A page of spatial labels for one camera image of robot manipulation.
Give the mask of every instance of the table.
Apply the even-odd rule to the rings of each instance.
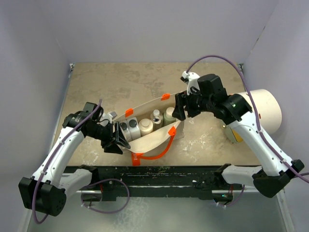
[[[86,102],[103,99],[105,112],[122,114],[164,93],[184,91],[180,76],[190,63],[78,63],[71,76],[56,137],[64,118],[82,110]],[[198,63],[192,69],[200,76],[214,73],[221,77],[228,93],[244,91],[237,72],[227,63]],[[159,154],[166,144],[158,147]],[[221,123],[212,113],[202,113],[185,121],[184,137],[175,140],[168,153],[141,165],[257,165],[259,161],[242,142],[232,144]],[[100,141],[85,138],[69,161],[69,166],[132,165],[130,155],[104,153]]]

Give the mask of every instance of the gray wall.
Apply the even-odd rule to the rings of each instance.
[[[244,62],[278,0],[38,0],[70,62]]]
[[[0,223],[15,232],[18,182],[47,155],[70,67],[36,2],[1,1],[0,31]]]
[[[282,125],[275,134],[284,151],[309,171],[309,1],[281,0],[245,62],[251,89],[265,88],[278,100]],[[286,187],[297,231],[308,231],[308,189],[300,180]]]

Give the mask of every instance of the beige bag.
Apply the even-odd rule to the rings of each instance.
[[[164,112],[169,107],[175,107],[175,94],[164,94],[161,98],[154,99],[135,108],[126,110],[126,112],[117,117],[115,121],[123,121],[136,117],[138,122],[144,118],[149,118],[154,109]],[[183,138],[184,121],[171,123],[139,139],[129,142],[131,148],[133,166],[139,165],[139,159],[154,160],[162,157],[169,149],[174,139]],[[147,152],[155,149],[169,139],[167,149],[155,157],[148,157]]]

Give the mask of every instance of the purple cable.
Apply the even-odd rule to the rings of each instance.
[[[215,57],[215,58],[219,58],[219,59],[223,59],[225,60],[227,63],[229,63],[230,65],[233,66],[233,68],[237,71],[237,73],[239,74],[241,80],[242,80],[242,83],[243,85],[245,86],[245,90],[248,92],[248,95],[249,95],[249,98],[250,98],[250,101],[252,103],[252,106],[253,106],[253,109],[254,109],[254,114],[255,114],[255,121],[256,121],[256,126],[257,126],[257,129],[259,131],[259,134],[262,138],[262,140],[264,141],[264,143],[268,146],[268,148],[280,159],[280,161],[285,165],[287,166],[291,171],[292,173],[295,174],[295,176],[297,176],[298,178],[302,179],[303,181],[309,183],[309,180],[304,178],[301,174],[299,174],[293,167],[291,167],[286,161],[284,161],[283,157],[279,154],[279,152],[276,151],[276,149],[267,141],[267,139],[265,138],[265,136],[263,135],[263,132],[261,131],[261,124],[260,124],[260,120],[259,120],[259,114],[258,114],[258,111],[257,111],[257,108],[256,108],[256,105],[254,103],[254,100],[253,100],[253,97],[252,97],[252,94],[251,92],[249,91],[248,87],[247,87],[247,83],[246,83],[246,80],[242,74],[241,71],[239,71],[239,69],[237,68],[237,66],[231,62],[230,60],[228,60],[227,58],[224,58],[222,56],[218,56],[218,55],[208,55],[208,56],[204,56],[204,57],[201,57],[199,59],[197,59],[196,61],[194,61],[190,67],[187,69],[187,73],[190,71],[190,69],[197,63],[199,62],[200,60],[202,59],[205,59],[205,58],[210,58],[210,57]]]
[[[240,192],[239,196],[234,201],[232,201],[230,204],[218,204],[218,205],[220,205],[222,207],[229,207],[229,206],[234,205],[236,202],[238,202],[240,200],[240,198],[243,195],[244,191],[245,191],[245,185],[242,186],[242,189],[241,189],[241,192]]]
[[[44,177],[44,173],[46,172],[46,170],[48,169],[50,163],[53,161],[55,155],[57,154],[57,152],[59,151],[59,149],[61,148],[61,146],[65,143],[65,141],[67,140],[67,138],[73,134],[74,131],[76,131],[81,125],[83,125],[101,106],[102,103],[102,99],[99,100],[98,105],[96,106],[96,108],[83,120],[81,121],[79,124],[77,124],[76,127],[74,127],[66,136],[64,136],[64,138],[61,140],[61,143],[59,143],[57,145],[57,147],[55,148],[55,150],[53,151],[53,153],[51,154],[50,158],[48,159],[48,161],[46,162],[45,167],[43,168],[43,172],[42,174],[39,176],[39,179],[35,185],[34,188],[34,192],[33,192],[33,197],[32,197],[32,215],[33,215],[33,220],[36,224],[42,224],[45,219],[47,218],[48,214],[46,214],[43,219],[41,221],[38,220],[37,218],[37,214],[35,212],[35,201],[37,198],[37,193],[38,193],[38,189],[39,189],[39,185],[40,182],[42,181],[43,177]]]
[[[82,201],[82,204],[83,204],[84,207],[86,207],[87,209],[90,209],[90,210],[92,210],[92,211],[95,211],[95,212],[97,212],[97,213],[101,213],[101,214],[115,214],[115,213],[120,212],[121,210],[123,210],[123,209],[126,207],[126,205],[127,205],[127,204],[129,203],[129,201],[130,201],[130,192],[129,192],[129,188],[127,187],[127,185],[126,185],[123,181],[121,181],[121,180],[114,179],[114,178],[105,179],[105,180],[100,180],[100,181],[98,181],[98,182],[96,182],[96,183],[94,183],[94,184],[87,185],[87,186],[85,186],[84,188],[92,187],[92,186],[94,186],[94,185],[98,185],[98,184],[101,184],[101,183],[104,183],[104,182],[108,182],[108,181],[118,181],[118,182],[121,183],[123,186],[125,186],[126,192],[127,192],[126,203],[125,203],[120,209],[117,209],[117,210],[114,210],[114,211],[101,211],[101,210],[98,210],[98,209],[94,209],[94,208],[92,208],[92,207],[90,207],[90,206],[88,206],[88,205],[85,205],[85,204],[84,204],[84,201],[83,201],[83,199],[82,199],[82,197],[81,197],[81,201]]]

